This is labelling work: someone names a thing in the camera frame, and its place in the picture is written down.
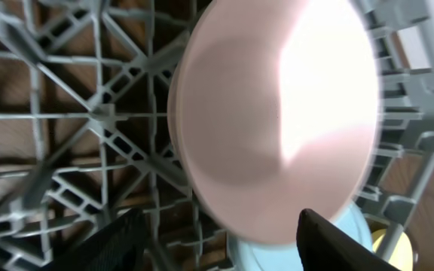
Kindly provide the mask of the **pink white bowl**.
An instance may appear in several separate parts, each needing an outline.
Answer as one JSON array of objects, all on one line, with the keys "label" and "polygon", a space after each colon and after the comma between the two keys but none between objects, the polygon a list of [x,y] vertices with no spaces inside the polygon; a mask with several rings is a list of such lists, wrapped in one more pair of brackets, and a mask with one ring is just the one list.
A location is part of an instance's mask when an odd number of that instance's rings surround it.
[{"label": "pink white bowl", "polygon": [[295,241],[310,208],[335,219],[361,187],[381,101],[350,0],[216,0],[173,79],[169,127],[198,199],[241,239]]}]

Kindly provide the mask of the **yellow round plate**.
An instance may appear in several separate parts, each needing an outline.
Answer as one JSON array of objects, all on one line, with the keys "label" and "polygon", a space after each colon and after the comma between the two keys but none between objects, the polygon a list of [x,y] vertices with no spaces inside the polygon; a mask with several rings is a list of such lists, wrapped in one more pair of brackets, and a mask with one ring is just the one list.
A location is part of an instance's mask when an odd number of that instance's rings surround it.
[{"label": "yellow round plate", "polygon": [[[385,229],[376,230],[372,233],[372,248],[376,252],[386,233]],[[411,241],[405,233],[399,237],[396,247],[388,260],[395,268],[401,271],[412,271],[414,268],[414,252]]]}]

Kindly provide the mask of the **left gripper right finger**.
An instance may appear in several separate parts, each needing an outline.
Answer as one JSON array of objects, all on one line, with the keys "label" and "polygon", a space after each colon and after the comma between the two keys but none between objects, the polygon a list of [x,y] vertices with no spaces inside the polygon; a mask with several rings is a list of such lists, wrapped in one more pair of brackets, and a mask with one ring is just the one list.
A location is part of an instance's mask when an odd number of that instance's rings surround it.
[{"label": "left gripper right finger", "polygon": [[296,244],[304,271],[398,271],[312,209],[299,215]]}]

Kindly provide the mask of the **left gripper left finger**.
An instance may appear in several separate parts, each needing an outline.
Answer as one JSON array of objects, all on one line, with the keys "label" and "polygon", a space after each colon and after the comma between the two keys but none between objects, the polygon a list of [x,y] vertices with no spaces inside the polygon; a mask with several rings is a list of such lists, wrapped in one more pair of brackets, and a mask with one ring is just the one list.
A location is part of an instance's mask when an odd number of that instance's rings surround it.
[{"label": "left gripper left finger", "polygon": [[43,271],[134,271],[143,266],[148,239],[145,215],[131,209],[66,252]]}]

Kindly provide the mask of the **light blue bowl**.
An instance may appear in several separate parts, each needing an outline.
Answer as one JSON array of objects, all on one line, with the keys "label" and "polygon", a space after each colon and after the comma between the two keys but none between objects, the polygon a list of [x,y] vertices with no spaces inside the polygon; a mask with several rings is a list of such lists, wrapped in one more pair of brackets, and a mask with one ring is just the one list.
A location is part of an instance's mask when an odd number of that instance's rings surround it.
[{"label": "light blue bowl", "polygon": [[[355,203],[351,203],[333,224],[361,246],[372,250],[371,231]],[[246,242],[229,234],[228,254],[235,270],[239,271],[303,271],[295,243],[263,245]]]}]

